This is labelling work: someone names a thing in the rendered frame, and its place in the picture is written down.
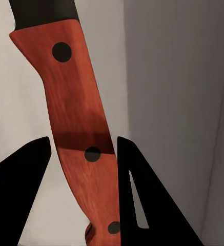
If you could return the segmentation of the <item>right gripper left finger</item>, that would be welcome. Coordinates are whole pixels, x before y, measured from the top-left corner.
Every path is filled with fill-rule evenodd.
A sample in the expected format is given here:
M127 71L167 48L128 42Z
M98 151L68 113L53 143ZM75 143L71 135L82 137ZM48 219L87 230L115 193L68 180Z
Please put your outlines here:
M51 157L48 136L0 163L0 246L17 246Z

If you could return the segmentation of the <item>parer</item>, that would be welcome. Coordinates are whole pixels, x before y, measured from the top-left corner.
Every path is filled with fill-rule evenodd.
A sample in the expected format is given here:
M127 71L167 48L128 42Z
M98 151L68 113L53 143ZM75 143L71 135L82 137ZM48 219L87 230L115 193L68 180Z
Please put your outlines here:
M10 39L44 83L66 180L91 221L87 246L121 246L118 161L74 0L9 0Z

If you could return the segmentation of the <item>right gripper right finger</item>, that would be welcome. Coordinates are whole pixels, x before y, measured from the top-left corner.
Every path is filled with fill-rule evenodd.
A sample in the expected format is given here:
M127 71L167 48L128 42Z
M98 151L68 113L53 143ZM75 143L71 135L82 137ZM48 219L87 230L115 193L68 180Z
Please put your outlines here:
M121 246L203 246L134 142L117 138ZM149 229L137 225L131 171Z

